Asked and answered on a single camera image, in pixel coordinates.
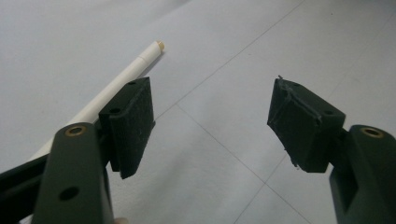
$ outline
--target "white cylindrical object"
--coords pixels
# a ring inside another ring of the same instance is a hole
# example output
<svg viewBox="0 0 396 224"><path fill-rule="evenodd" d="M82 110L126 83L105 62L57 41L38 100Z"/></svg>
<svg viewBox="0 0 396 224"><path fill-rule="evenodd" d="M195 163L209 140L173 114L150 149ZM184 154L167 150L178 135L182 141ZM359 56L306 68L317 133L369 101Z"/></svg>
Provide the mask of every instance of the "white cylindrical object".
<svg viewBox="0 0 396 224"><path fill-rule="evenodd" d="M163 52L164 45L161 41L153 42L131 64L128 65L116 78L114 78L99 94L97 94L78 114L68 123L89 122L98 119L98 113L113 98L114 95L128 82L137 79ZM53 137L30 159L36 159L50 152Z"/></svg>

